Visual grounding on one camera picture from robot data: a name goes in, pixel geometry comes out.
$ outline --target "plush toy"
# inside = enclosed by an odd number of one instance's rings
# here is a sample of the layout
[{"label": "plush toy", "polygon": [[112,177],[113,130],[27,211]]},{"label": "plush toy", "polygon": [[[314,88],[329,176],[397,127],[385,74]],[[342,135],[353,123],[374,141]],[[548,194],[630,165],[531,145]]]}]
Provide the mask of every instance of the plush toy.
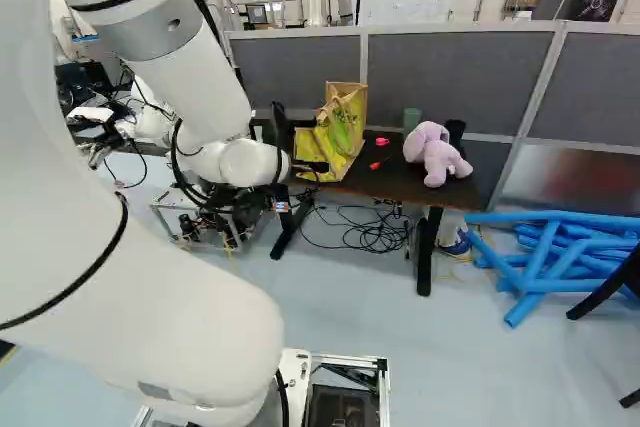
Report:
[{"label": "plush toy", "polygon": [[440,187],[447,172],[462,179],[471,175],[473,167],[449,144],[449,131],[435,122],[422,122],[407,136],[402,147],[407,162],[424,162],[427,176],[424,185]]}]

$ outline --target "black chair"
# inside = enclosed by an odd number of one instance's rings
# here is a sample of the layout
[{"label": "black chair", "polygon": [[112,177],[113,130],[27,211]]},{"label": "black chair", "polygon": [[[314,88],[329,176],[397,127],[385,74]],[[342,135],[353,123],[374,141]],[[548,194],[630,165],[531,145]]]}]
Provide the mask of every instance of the black chair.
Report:
[{"label": "black chair", "polygon": [[[584,317],[615,294],[623,285],[626,285],[636,296],[640,297],[640,244],[633,249],[629,257],[620,264],[620,267],[611,274],[611,277],[586,299],[567,312],[567,319],[578,320]],[[620,404],[625,409],[638,402],[640,402],[640,389],[620,399]]]}]

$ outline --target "desk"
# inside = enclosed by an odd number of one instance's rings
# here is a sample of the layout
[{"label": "desk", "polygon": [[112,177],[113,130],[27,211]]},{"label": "desk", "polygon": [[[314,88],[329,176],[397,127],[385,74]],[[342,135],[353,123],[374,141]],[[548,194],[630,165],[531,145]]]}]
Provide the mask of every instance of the desk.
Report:
[{"label": "desk", "polygon": [[[389,145],[378,147],[376,137],[385,137]],[[484,210],[486,201],[478,193],[473,174],[466,179],[450,178],[438,189],[429,189],[423,183],[426,175],[423,164],[408,164],[402,154],[403,136],[397,132],[365,131],[365,144],[362,152],[341,182],[326,182],[322,190],[346,192],[350,194],[389,199],[397,202],[410,202],[430,206],[429,217],[421,219],[416,225],[416,239],[413,260],[416,264],[417,290],[421,296],[431,293],[431,255],[435,248],[436,236],[442,220],[444,208],[460,210]],[[381,162],[377,170],[370,165]],[[298,178],[287,181],[289,185],[311,186]],[[281,186],[276,200],[288,201],[287,186]],[[298,230],[312,202],[303,203],[294,213],[280,214],[282,234],[271,251],[271,258],[278,260]]]}]

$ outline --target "metal frame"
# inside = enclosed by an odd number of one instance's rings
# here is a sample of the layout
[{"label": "metal frame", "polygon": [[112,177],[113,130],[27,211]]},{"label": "metal frame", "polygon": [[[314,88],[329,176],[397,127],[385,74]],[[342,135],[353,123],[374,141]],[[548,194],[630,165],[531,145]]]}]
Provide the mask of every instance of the metal frame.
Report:
[{"label": "metal frame", "polygon": [[[335,366],[357,370],[371,370],[376,375],[376,393],[378,394],[378,407],[380,415],[380,427],[391,427],[390,409],[389,409],[389,393],[391,392],[391,372],[389,371],[389,362],[385,357],[350,357],[346,355],[333,354],[311,354],[312,366]],[[153,409],[150,407],[141,407],[130,427],[147,427],[151,420]],[[304,419],[304,425],[307,425],[307,419]]]},{"label": "metal frame", "polygon": [[547,91],[549,81],[553,76],[553,71],[555,70],[558,59],[560,58],[562,46],[564,45],[566,38],[567,23],[563,21],[558,24],[553,39],[551,40],[551,45],[549,45],[549,50],[547,50],[547,56],[544,59],[542,69],[538,74],[538,80],[536,81],[536,85],[533,88],[531,97],[529,98],[529,103],[527,104],[527,108],[524,111],[524,115],[522,116],[522,121],[520,122],[520,127],[518,128],[518,132],[516,133],[516,138],[514,139],[513,144],[511,144],[511,150],[509,151],[507,160],[502,167],[502,172],[500,173],[500,177],[498,178],[498,183],[493,189],[493,193],[491,194],[491,198],[489,199],[487,210],[493,210],[495,208],[500,195],[502,194],[504,185],[507,183],[507,179],[509,178],[511,171],[513,170],[516,158],[520,153],[523,140],[529,133],[529,129],[531,129],[531,125],[533,124],[533,121],[538,114],[538,109],[540,108],[540,104],[542,104],[542,99],[544,98],[544,95]]},{"label": "metal frame", "polygon": [[[570,140],[535,139],[529,138],[529,130],[538,109],[542,104],[547,87],[567,36],[572,33],[607,34],[607,35],[635,35],[640,36],[638,24],[616,24],[598,22],[571,22],[566,20],[535,21],[535,22],[470,22],[470,23],[433,23],[420,25],[399,26],[360,26],[360,27],[314,27],[292,30],[227,32],[230,40],[243,39],[273,39],[273,38],[301,38],[301,37],[360,37],[360,82],[367,83],[369,65],[369,37],[371,35],[395,34],[430,34],[430,33],[460,33],[460,32],[553,32],[554,36],[547,50],[547,54],[538,74],[535,87],[529,97],[518,131],[515,136],[481,134],[465,132],[463,140],[479,142],[497,142],[512,144],[509,155],[502,168],[502,172],[491,194],[487,210],[493,210],[502,194],[514,163],[523,145],[553,145],[569,149],[595,150],[602,152],[640,155],[640,147],[624,145],[608,145],[602,143],[574,142]],[[368,129],[377,131],[401,131],[400,128],[368,125]]]},{"label": "metal frame", "polygon": [[[171,227],[169,226],[169,223],[167,222],[167,219],[165,219],[164,215],[162,215],[162,210],[181,210],[181,211],[193,211],[193,212],[197,212],[198,209],[197,207],[191,203],[190,201],[186,200],[186,199],[180,199],[179,203],[178,202],[173,202],[173,203],[169,203],[169,202],[163,202],[167,196],[169,196],[172,193],[171,190],[167,190],[165,193],[163,193],[162,195],[158,196],[156,199],[153,200],[153,202],[151,204],[149,204],[149,208],[151,209],[151,211],[155,214],[155,216],[158,218],[158,220],[160,221],[160,224],[162,225],[162,227],[164,228],[165,232],[167,233],[167,235],[169,236],[170,239],[172,239],[173,241],[177,241],[179,239],[179,236],[177,236],[176,234],[174,234],[173,230],[171,230]],[[254,230],[252,232],[252,235],[255,235],[258,233],[260,225],[263,223],[263,218],[265,217],[265,213],[263,213],[262,217],[258,220],[258,222],[256,222],[256,225],[254,226]],[[231,234],[233,235],[233,240],[236,242],[236,247],[233,249],[234,252],[238,252],[238,253],[242,253],[246,250],[246,242],[247,240],[243,241],[240,238],[240,234],[238,233],[238,230],[236,229],[236,225],[233,222],[233,218],[230,214],[219,214],[223,219],[225,219],[229,225],[229,229],[231,230]],[[228,247],[222,245],[222,246],[218,246],[212,243],[202,243],[202,242],[193,242],[191,244],[189,244],[190,247],[195,247],[197,250],[208,250],[208,249],[212,249],[212,250],[228,250]]]}]

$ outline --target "black tabletop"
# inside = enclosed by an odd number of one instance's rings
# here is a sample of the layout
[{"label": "black tabletop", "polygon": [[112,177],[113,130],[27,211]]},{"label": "black tabletop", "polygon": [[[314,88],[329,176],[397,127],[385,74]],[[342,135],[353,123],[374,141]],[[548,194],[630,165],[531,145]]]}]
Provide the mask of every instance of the black tabletop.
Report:
[{"label": "black tabletop", "polygon": [[[377,137],[389,139],[391,143],[379,147],[376,145]],[[486,207],[473,174],[461,180],[450,176],[445,185],[432,189],[424,185],[424,165],[409,164],[404,160],[402,134],[365,131],[364,138],[364,147],[345,178],[340,182],[325,182],[322,189],[461,210],[484,210]],[[380,167],[372,170],[370,166],[375,162],[380,162]],[[290,183],[311,182],[291,179]]]}]

